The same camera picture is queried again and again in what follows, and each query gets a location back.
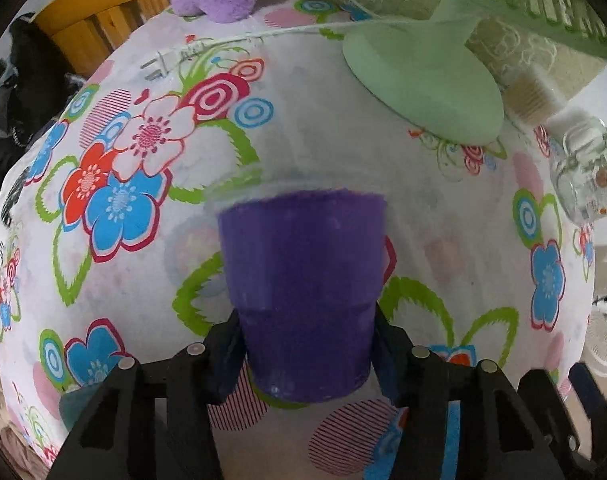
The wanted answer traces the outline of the purple plastic cup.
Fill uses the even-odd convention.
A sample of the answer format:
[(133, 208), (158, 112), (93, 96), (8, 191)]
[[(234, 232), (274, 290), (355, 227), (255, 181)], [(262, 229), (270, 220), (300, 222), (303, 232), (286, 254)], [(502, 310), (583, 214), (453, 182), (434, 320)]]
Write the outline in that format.
[(350, 166), (248, 167), (209, 190), (255, 385), (288, 403), (369, 377), (386, 266), (384, 185)]

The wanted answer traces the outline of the teal cup with yellow rim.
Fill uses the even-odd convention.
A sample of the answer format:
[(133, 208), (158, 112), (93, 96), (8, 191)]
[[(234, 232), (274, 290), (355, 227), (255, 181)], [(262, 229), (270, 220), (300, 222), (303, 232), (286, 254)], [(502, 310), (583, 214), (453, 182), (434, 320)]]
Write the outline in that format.
[(101, 388), (100, 384), (80, 387), (66, 392), (60, 397), (58, 410), (67, 431), (72, 431), (79, 416), (86, 409), (99, 388)]

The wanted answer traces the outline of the blue plastic cup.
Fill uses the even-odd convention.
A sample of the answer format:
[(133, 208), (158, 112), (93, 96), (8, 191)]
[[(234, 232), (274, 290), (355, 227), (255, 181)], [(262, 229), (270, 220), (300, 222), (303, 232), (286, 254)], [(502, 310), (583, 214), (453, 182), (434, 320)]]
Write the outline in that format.
[[(407, 408), (403, 408), (392, 419), (388, 430), (379, 439), (373, 452), (373, 463), (364, 469), (364, 479), (388, 479), (395, 463), (402, 433), (407, 421)], [(461, 431), (461, 402), (449, 403), (447, 431), (445, 432), (445, 452), (441, 467), (441, 480), (454, 479), (457, 460), (459, 459), (459, 442)]]

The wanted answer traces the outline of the white standing fan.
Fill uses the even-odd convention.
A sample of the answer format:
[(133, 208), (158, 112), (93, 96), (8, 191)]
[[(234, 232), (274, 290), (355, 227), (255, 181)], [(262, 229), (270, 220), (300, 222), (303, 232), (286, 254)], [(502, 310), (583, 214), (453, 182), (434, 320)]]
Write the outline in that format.
[(596, 269), (582, 359), (592, 373), (607, 378), (607, 263), (600, 264)]

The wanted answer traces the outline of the floral tablecloth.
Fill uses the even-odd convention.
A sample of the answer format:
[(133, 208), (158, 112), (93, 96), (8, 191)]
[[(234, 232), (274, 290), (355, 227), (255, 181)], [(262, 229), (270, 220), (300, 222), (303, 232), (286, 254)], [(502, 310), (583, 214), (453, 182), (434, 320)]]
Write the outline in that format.
[(343, 58), (366, 15), (262, 0), (244, 21), (166, 11), (136, 29), (20, 160), (29, 165), (0, 274), (5, 403), (46, 463), (58, 401), (126, 356), (169, 358), (230, 314), (212, 185), (248, 167), (350, 166), (384, 185), (376, 305), (447, 362), (489, 359), (561, 393), (580, 358), (593, 231), (570, 222), (543, 128), (462, 145), (410, 124)]

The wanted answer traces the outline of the glass mason jar mug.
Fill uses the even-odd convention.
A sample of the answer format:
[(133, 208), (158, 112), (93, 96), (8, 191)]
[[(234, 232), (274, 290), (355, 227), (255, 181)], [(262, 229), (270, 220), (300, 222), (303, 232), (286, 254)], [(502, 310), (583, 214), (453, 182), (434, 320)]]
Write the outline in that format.
[(584, 226), (607, 217), (607, 127), (573, 107), (553, 122), (561, 152), (551, 163), (553, 187), (569, 220)]

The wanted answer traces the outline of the cotton swab container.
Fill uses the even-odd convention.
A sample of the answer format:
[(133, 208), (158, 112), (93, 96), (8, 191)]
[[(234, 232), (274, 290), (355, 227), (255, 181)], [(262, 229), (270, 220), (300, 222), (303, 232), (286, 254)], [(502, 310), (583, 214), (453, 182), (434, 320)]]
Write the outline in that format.
[(538, 64), (522, 67), (512, 73), (502, 99), (507, 117), (517, 127), (524, 129), (543, 124), (567, 104), (556, 81)]

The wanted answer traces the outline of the green desk fan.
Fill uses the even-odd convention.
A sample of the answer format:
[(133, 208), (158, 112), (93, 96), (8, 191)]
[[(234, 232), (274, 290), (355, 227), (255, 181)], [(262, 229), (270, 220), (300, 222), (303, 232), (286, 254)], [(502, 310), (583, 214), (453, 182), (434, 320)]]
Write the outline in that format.
[(428, 20), (370, 18), (343, 40), (354, 77), (391, 110), (445, 140), (497, 139), (502, 96), (466, 43), (482, 12), (607, 60), (607, 0), (440, 0)]

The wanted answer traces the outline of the black clothing pile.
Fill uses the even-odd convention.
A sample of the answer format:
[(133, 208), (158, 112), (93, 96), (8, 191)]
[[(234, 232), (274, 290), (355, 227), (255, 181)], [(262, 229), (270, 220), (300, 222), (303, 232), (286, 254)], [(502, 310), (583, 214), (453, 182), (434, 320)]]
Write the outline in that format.
[(0, 61), (0, 189), (8, 170), (86, 83), (30, 13), (10, 25), (11, 53)]

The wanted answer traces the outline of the wooden chair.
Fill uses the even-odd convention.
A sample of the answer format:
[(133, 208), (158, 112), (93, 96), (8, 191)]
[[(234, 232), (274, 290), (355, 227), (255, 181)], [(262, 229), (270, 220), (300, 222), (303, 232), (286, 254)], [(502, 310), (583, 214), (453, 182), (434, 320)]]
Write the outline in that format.
[(169, 0), (54, 0), (34, 21), (74, 72), (90, 77), (130, 35)]

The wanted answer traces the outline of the beige patterned placemat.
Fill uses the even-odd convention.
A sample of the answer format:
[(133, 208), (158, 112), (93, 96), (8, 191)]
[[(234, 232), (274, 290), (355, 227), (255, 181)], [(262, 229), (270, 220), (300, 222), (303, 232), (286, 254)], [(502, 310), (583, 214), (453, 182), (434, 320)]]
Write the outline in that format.
[[(352, 4), (357, 10), (377, 18), (398, 15), (427, 20), (440, 0), (331, 1)], [(495, 15), (478, 23), (467, 46), (501, 84), (515, 70), (535, 64), (552, 76), (567, 98), (579, 93), (606, 67), (606, 62), (601, 58), (580, 53), (534, 32), (528, 32)]]

